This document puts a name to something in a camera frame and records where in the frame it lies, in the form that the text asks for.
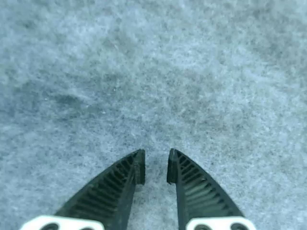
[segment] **black ridge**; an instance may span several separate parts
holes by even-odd
[[[199,165],[182,152],[171,149],[167,182],[177,188],[179,229],[192,218],[242,216],[232,199]]]
[[[145,151],[115,162],[77,192],[57,216],[97,220],[106,230],[127,227],[136,184],[145,183]]]

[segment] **gray fabric surface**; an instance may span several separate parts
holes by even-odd
[[[144,148],[128,229],[175,230],[171,147],[259,230],[307,229],[306,0],[2,0],[0,24],[0,229]]]

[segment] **carpet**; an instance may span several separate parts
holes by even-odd
[[[307,228],[306,0],[0,2],[0,229],[146,150],[128,229],[177,229],[170,148],[259,230]]]

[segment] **white plastic mount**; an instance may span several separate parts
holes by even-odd
[[[102,223],[94,220],[39,216],[25,223],[20,230],[105,230],[105,228]]]
[[[256,230],[256,227],[244,217],[216,217],[193,218],[186,230]]]

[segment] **black rubber pad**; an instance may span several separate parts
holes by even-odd
[[[97,220],[106,230],[124,230],[135,185],[144,183],[145,151],[138,150],[96,176],[55,215]]]
[[[182,152],[171,149],[167,182],[176,183],[179,229],[192,218],[243,216],[220,185]]]

